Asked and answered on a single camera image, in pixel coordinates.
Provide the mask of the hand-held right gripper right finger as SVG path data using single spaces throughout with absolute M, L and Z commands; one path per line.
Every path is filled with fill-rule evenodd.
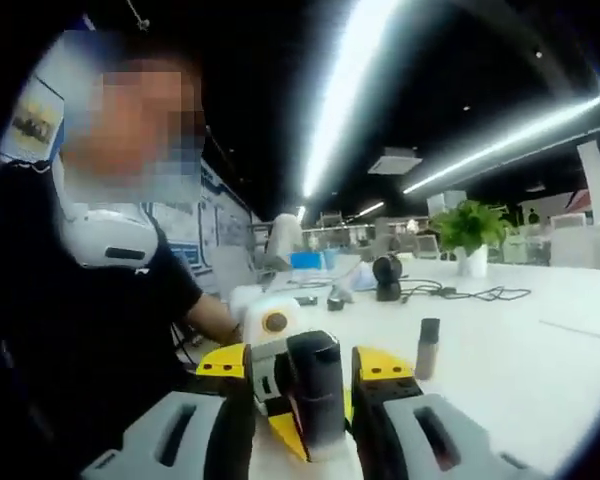
M 366 479 L 533 479 L 535 470 L 496 452 L 488 432 L 385 351 L 352 354 L 350 428 Z

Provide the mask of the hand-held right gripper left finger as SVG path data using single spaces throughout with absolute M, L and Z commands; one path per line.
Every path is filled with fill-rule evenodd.
M 84 479 L 247 479 L 255 431 L 250 347 L 204 356 L 184 392 L 166 395 L 82 472 Z

